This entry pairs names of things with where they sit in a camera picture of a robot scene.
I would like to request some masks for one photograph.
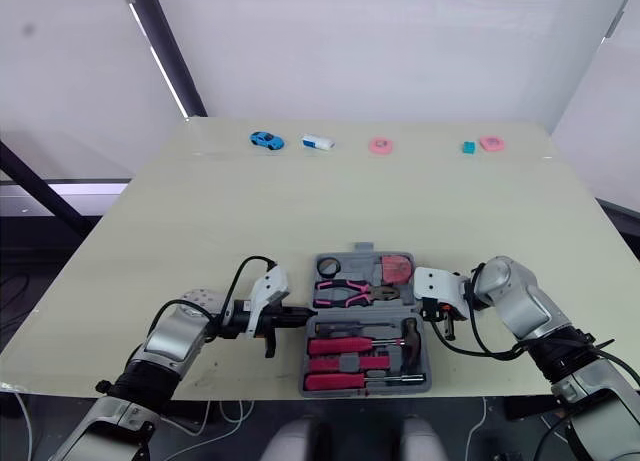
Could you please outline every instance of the tool kit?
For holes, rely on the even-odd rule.
[[[353,252],[316,257],[300,392],[304,397],[409,394],[431,387],[413,256]]]

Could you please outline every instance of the white cable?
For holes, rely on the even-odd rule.
[[[244,417],[244,408],[242,407],[242,401],[238,401],[238,404],[240,405],[240,418],[239,418],[240,421],[235,423],[235,426],[231,431],[229,431],[228,433],[225,433],[225,434],[223,434],[221,436],[217,436],[217,437],[215,437],[213,439],[209,439],[207,441],[203,441],[201,443],[194,444],[193,446],[189,446],[188,448],[181,449],[177,453],[173,453],[171,456],[169,456],[167,458],[164,458],[164,461],[169,461],[169,460],[171,460],[171,459],[173,459],[173,458],[175,458],[177,456],[180,456],[181,454],[186,453],[187,451],[191,451],[192,449],[199,448],[201,446],[204,446],[205,444],[210,444],[210,443],[213,443],[213,442],[218,441],[220,439],[226,438],[227,436],[231,436],[233,433],[238,431],[238,429],[240,429],[240,426],[242,426],[242,422],[246,419]]]
[[[198,429],[197,431],[191,431],[186,426],[183,426],[182,424],[178,423],[177,421],[174,421],[173,419],[165,418],[164,416],[161,417],[160,419],[165,423],[169,424],[170,426],[173,426],[174,428],[179,429],[183,433],[188,434],[189,436],[196,437],[196,436],[200,436],[204,432],[204,428],[207,425],[207,418],[209,417],[210,407],[211,407],[211,401],[207,401],[207,407],[204,410],[204,417],[202,418],[202,424],[200,425],[200,429]]]
[[[224,412],[224,408],[222,407],[222,401],[218,401],[218,407],[220,408],[220,414],[222,415],[222,417],[224,418],[224,420],[227,423],[238,423],[240,421],[244,421],[245,419],[247,419],[251,415],[251,411],[253,411],[253,406],[255,404],[256,404],[255,401],[251,401],[250,404],[249,404],[249,409],[247,410],[247,414],[245,414],[244,417],[242,417],[242,418],[233,419],[233,418],[228,417],[227,414]]]
[[[31,428],[31,418],[29,417],[27,407],[24,405],[24,401],[22,401],[22,396],[20,396],[18,393],[13,394],[16,395],[18,404],[20,404],[20,409],[22,409],[22,414],[24,414],[24,420],[27,423],[27,433],[29,434],[29,454],[27,454],[27,461],[31,461],[31,455],[33,454],[33,430]]]
[[[469,461],[469,446],[471,446],[471,436],[476,432],[480,426],[484,424],[485,419],[487,419],[487,398],[482,397],[482,419],[478,424],[476,424],[473,428],[469,430],[469,434],[467,435],[467,446],[464,448],[464,461]]]
[[[547,422],[546,419],[544,419],[544,415],[540,416],[540,419],[542,420],[542,422],[544,423],[544,425],[547,427],[547,429],[551,429],[551,425]],[[553,434],[556,436],[556,438],[561,439],[562,441],[564,441],[565,443],[569,444],[569,441],[567,441],[567,438],[565,438],[564,436],[562,436],[560,433],[554,431]]]

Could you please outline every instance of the gray tool case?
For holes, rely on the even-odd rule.
[[[318,282],[333,280],[366,281],[370,286],[381,286],[382,257],[404,256],[411,262],[411,277],[406,284],[393,284],[393,288],[399,291],[399,297],[391,300],[374,300],[369,306],[351,305],[349,307],[319,308],[314,300],[344,300],[358,294],[344,288],[316,289]],[[326,258],[335,258],[340,263],[340,270],[333,276],[323,277],[317,267],[319,262]],[[302,361],[302,376],[300,376],[299,389],[303,397],[328,398],[351,397],[368,395],[393,395],[410,394],[428,391],[431,387],[431,371],[429,369],[429,357],[427,355],[426,337],[423,320],[419,314],[416,300],[413,296],[413,271],[415,263],[410,253],[394,251],[373,251],[372,243],[356,243],[355,251],[346,253],[323,253],[316,257],[314,263],[314,282],[312,284],[312,309],[317,315],[312,317],[306,325],[305,350]],[[310,342],[314,339],[338,338],[345,336],[358,336],[372,338],[374,340],[389,340],[402,338],[410,326],[415,327],[419,341],[415,342],[412,336],[411,346],[397,344],[376,346],[372,351],[361,353],[344,353],[328,356],[310,356]],[[412,346],[418,345],[419,351],[412,351]],[[362,362],[359,355],[376,356],[375,360],[364,361],[369,367],[370,362],[380,361],[388,368],[361,369]],[[314,371],[312,367],[323,371]],[[419,382],[404,381],[375,381],[369,380],[364,388],[350,389],[307,389],[305,382],[310,374],[329,373],[361,373],[367,378],[379,378],[385,376],[420,375],[424,379]]]

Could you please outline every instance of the hammer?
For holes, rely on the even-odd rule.
[[[359,353],[371,351],[376,346],[403,346],[409,355],[406,365],[412,366],[420,353],[420,334],[416,330],[416,320],[407,318],[403,322],[405,335],[403,338],[372,339],[362,336],[349,336],[345,338],[312,339],[309,341],[309,355],[320,356],[324,354]]]

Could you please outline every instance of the pink-handled pliers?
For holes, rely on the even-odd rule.
[[[358,294],[347,299],[314,299],[313,306],[316,308],[349,308],[351,306],[369,306],[374,300],[380,299],[388,301],[400,297],[400,291],[391,286],[370,286],[366,281],[351,281],[349,279],[331,279],[318,281],[315,285],[316,291],[323,289],[351,289],[358,291]]]

